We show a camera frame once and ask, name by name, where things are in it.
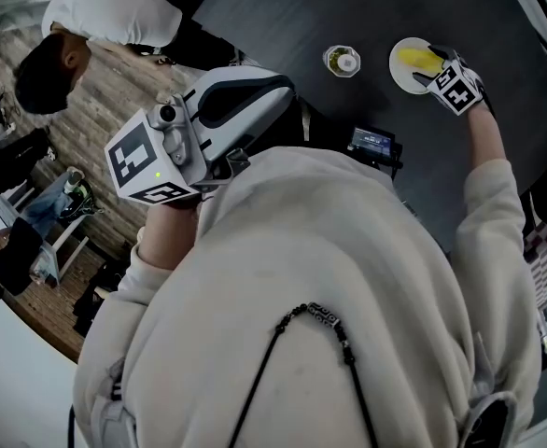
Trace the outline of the small chest-mounted monitor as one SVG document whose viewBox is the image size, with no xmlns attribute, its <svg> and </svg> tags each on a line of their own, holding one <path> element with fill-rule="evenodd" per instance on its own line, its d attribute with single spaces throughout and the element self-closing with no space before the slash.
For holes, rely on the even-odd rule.
<svg viewBox="0 0 547 448">
<path fill-rule="evenodd" d="M 402 145 L 396 142 L 393 133 L 355 126 L 346 149 L 358 161 L 371 166 L 384 165 L 394 172 L 403 167 Z"/>
</svg>

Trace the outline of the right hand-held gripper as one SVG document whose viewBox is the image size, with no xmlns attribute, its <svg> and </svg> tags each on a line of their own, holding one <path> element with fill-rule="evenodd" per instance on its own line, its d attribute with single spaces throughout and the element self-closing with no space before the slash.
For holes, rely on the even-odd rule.
<svg viewBox="0 0 547 448">
<path fill-rule="evenodd" d="M 443 60 L 442 71 L 435 77 L 413 72 L 412 76 L 425 89 L 432 93 L 446 108 L 460 116 L 484 99 L 481 80 L 468 67 L 453 48 L 445 45 L 428 45 L 428 49 Z"/>
</svg>

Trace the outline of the person's light sweatshirt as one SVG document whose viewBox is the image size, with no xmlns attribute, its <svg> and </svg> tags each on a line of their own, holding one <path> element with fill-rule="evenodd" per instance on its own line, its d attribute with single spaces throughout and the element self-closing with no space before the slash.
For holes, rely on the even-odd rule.
<svg viewBox="0 0 547 448">
<path fill-rule="evenodd" d="M 325 150 L 257 155 L 172 271 L 132 254 L 79 357 L 89 448 L 465 448 L 526 430 L 535 288 L 511 165 L 464 187 L 445 256 L 386 175 Z"/>
</svg>

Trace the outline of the purple checkered mat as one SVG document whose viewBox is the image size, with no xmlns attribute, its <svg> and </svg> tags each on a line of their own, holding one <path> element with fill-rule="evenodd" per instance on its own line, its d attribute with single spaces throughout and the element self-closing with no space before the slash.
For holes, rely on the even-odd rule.
<svg viewBox="0 0 547 448">
<path fill-rule="evenodd" d="M 547 290 L 547 225 L 541 222 L 525 237 L 525 259 L 538 293 Z"/>
</svg>

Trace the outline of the small glass jar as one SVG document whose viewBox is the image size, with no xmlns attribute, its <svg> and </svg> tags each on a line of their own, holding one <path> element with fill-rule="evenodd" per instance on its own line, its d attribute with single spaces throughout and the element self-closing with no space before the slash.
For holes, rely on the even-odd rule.
<svg viewBox="0 0 547 448">
<path fill-rule="evenodd" d="M 323 53 L 323 62 L 333 75 L 340 78 L 353 77 L 361 68 L 360 55 L 346 45 L 329 47 Z"/>
</svg>

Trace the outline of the white round plate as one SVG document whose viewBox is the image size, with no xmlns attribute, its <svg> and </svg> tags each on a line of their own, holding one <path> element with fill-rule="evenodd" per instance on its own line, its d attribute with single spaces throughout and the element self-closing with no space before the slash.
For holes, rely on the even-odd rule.
<svg viewBox="0 0 547 448">
<path fill-rule="evenodd" d="M 401 49 L 426 50 L 428 45 L 429 42 L 425 39 L 419 37 L 405 37 L 397 42 L 390 51 L 388 59 L 390 74 L 395 83 L 407 93 L 413 95 L 423 95 L 428 93 L 427 87 L 413 78 L 413 72 L 420 72 L 428 77 L 435 77 L 436 74 L 403 63 L 399 58 L 399 52 Z"/>
</svg>

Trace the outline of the person's right forearm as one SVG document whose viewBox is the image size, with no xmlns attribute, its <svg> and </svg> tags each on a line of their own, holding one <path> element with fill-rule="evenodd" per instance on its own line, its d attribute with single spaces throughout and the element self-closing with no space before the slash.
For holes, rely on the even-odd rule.
<svg viewBox="0 0 547 448">
<path fill-rule="evenodd" d="M 470 135 L 471 166 L 506 160 L 498 123 L 486 103 L 480 102 L 466 114 Z"/>
</svg>

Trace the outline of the person's left forearm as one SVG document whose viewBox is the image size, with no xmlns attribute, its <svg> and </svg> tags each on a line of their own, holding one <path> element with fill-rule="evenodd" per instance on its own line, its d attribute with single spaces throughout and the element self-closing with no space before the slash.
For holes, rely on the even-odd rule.
<svg viewBox="0 0 547 448">
<path fill-rule="evenodd" d="M 194 246 L 200 196 L 150 206 L 137 249 L 145 263 L 172 271 Z"/>
</svg>

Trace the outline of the white bench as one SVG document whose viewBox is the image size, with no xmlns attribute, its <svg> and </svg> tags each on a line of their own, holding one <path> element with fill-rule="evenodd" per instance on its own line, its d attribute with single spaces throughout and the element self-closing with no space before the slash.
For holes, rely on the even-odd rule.
<svg viewBox="0 0 547 448">
<path fill-rule="evenodd" d="M 22 294 L 32 282 L 56 286 L 63 271 L 57 261 L 58 249 L 85 216 L 72 222 L 59 220 L 42 239 L 15 210 L 2 208 L 0 214 L 12 216 L 12 226 L 5 231 L 7 242 L 0 249 L 0 300 L 6 292 Z"/>
</svg>

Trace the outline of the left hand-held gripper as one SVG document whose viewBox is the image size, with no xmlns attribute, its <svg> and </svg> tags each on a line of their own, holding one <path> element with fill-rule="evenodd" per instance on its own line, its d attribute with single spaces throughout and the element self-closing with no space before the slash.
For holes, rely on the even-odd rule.
<svg viewBox="0 0 547 448">
<path fill-rule="evenodd" d="M 227 66 L 203 74 L 183 98 L 174 94 L 165 105 L 140 109 L 105 147 L 118 196 L 156 205 L 229 184 L 250 165 L 234 144 L 263 134 L 294 90 L 271 70 Z M 196 119 L 197 133 L 190 121 Z"/>
</svg>

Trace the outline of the black equipment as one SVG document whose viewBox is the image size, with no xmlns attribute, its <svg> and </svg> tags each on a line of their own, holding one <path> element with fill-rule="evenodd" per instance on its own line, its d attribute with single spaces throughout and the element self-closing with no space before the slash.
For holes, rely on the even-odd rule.
<svg viewBox="0 0 547 448">
<path fill-rule="evenodd" d="M 0 194 L 26 180 L 36 163 L 52 149 L 48 128 L 35 128 L 0 149 Z"/>
</svg>

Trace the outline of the yellow banana-like food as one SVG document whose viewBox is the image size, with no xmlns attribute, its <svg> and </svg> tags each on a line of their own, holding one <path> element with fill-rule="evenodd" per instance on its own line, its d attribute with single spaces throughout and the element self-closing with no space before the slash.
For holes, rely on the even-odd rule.
<svg viewBox="0 0 547 448">
<path fill-rule="evenodd" d="M 444 59 L 430 49 L 400 49 L 398 58 L 403 64 L 418 72 L 437 75 L 443 69 Z"/>
</svg>

